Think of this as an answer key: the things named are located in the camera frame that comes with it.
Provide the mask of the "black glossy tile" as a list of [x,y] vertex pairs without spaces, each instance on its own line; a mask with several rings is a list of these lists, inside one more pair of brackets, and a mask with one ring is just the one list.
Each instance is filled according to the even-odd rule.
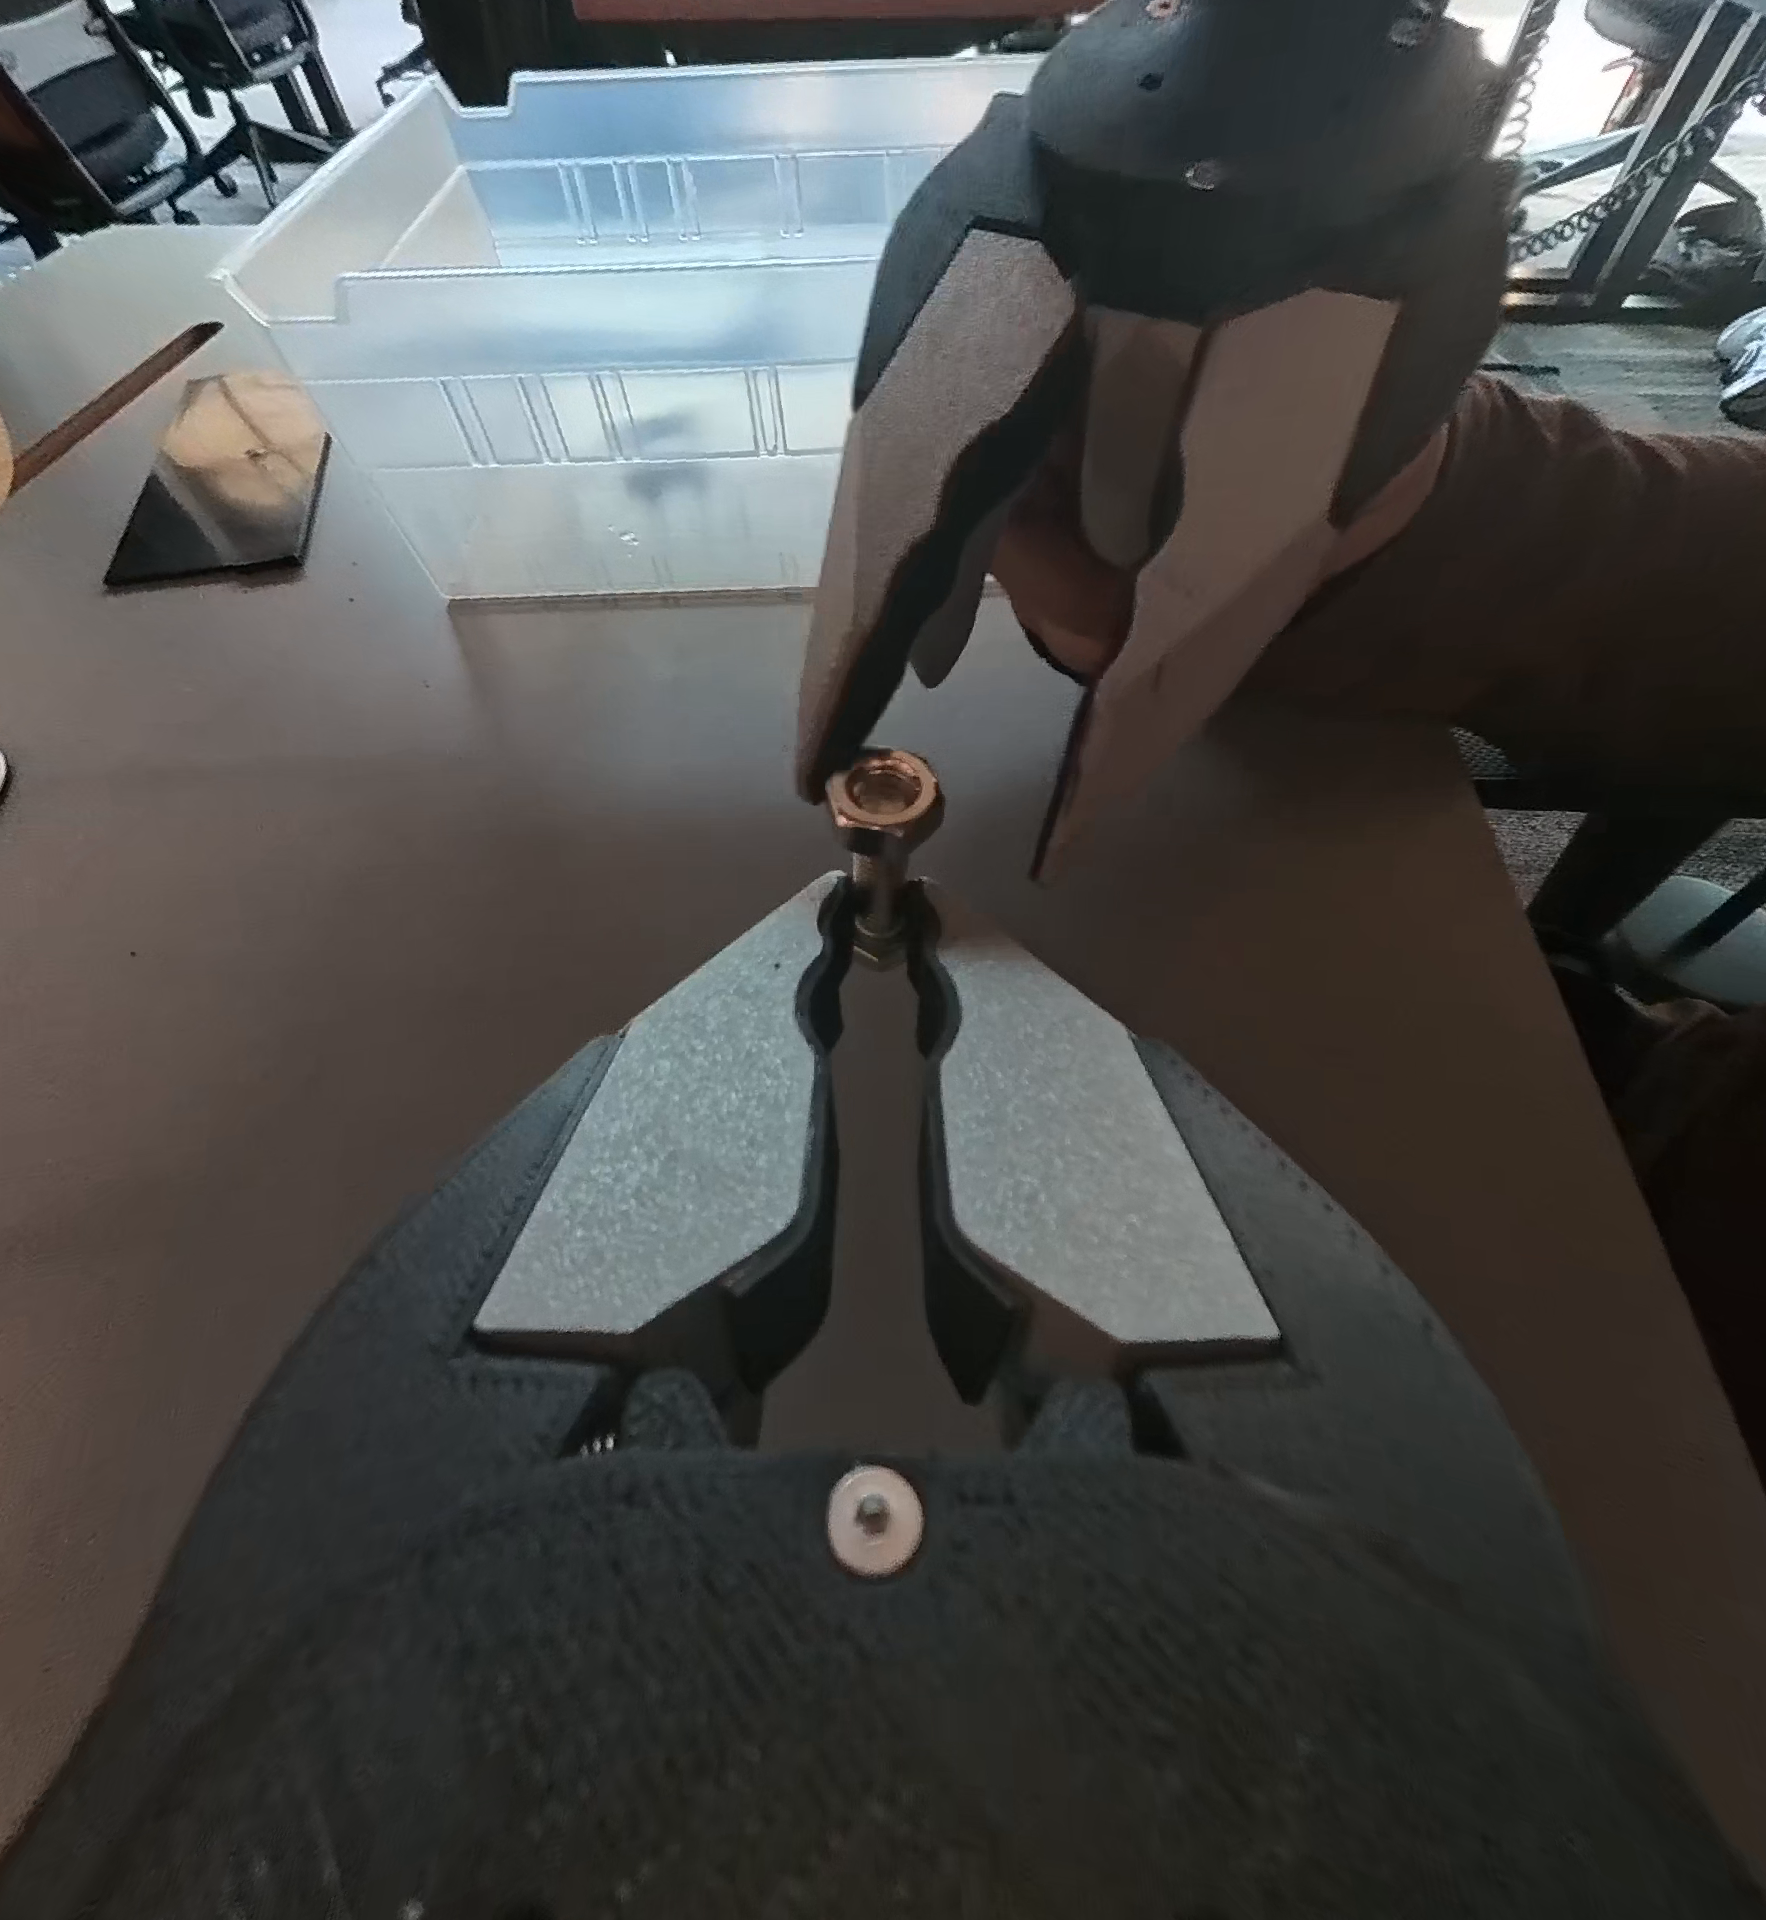
[[218,573],[295,573],[308,556],[330,434],[295,371],[197,377],[154,442],[105,593]]

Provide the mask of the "person's right forearm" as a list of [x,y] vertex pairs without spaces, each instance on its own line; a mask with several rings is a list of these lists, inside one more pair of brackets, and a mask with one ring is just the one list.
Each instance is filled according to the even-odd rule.
[[1766,434],[1640,434],[1475,371],[1408,529],[1243,692],[1562,775],[1766,788]]

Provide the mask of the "black office chair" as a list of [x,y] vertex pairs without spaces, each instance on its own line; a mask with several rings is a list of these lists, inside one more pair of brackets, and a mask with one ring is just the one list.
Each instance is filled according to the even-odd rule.
[[105,5],[0,0],[0,66],[116,222],[202,223],[206,148]]
[[197,120],[230,111],[197,161],[197,182],[215,182],[218,197],[239,197],[230,173],[245,164],[274,212],[279,164],[311,173],[354,140],[305,0],[137,0],[116,22],[174,85]]

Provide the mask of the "steel bolt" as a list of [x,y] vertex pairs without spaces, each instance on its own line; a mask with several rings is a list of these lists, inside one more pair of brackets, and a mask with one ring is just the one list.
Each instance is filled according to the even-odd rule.
[[943,823],[936,766],[909,751],[864,751],[824,780],[824,816],[844,854],[850,924],[904,924],[909,856]]

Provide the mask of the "clear plastic bin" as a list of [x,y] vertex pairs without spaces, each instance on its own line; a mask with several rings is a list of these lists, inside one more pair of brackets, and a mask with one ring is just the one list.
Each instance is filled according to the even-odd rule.
[[1038,65],[414,85],[218,283],[447,602],[812,593],[884,237]]

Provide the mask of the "black frame desk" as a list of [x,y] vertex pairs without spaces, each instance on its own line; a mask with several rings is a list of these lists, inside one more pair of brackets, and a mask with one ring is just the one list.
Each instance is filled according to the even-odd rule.
[[1555,5],[1526,5],[1509,44],[1509,101],[1497,156],[1515,164],[1500,311],[1515,325],[1600,325],[1644,294],[1665,237],[1710,182],[1738,115],[1766,97],[1766,15],[1709,5],[1640,120],[1562,148],[1526,148],[1540,44]]

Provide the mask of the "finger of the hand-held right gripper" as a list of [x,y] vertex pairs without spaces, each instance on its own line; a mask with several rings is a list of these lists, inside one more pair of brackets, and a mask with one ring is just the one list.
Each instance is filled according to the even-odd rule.
[[1289,294],[1202,333],[1174,434],[1178,512],[1075,708],[1038,882],[1146,793],[1300,611],[1334,549],[1334,483],[1396,325],[1396,298]]
[[1038,238],[968,231],[850,413],[796,680],[796,793],[824,800],[904,674],[968,648],[1014,499],[1081,387],[1081,306]]

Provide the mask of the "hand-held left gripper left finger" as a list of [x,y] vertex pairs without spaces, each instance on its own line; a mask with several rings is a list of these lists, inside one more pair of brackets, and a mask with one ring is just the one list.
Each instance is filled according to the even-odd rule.
[[469,1334],[758,1399],[832,1291],[844,877],[824,873],[609,1042]]

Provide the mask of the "person's right hand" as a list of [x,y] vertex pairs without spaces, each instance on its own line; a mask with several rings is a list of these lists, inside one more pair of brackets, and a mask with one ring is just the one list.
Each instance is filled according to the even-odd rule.
[[[1433,496],[1447,464],[1447,424],[1374,488],[1374,499],[1334,533],[1305,602],[1389,549]],[[1069,680],[1092,680],[1125,642],[1136,617],[1136,576],[1107,562],[1081,533],[1081,424],[1063,424],[1045,461],[1016,496],[996,549],[991,582],[1007,593],[1030,649]]]

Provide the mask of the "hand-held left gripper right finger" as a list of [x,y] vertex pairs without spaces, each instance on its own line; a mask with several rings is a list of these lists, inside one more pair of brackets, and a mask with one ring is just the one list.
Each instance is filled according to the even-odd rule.
[[1136,1033],[920,882],[925,1323],[968,1406],[1265,1359],[1279,1325]]

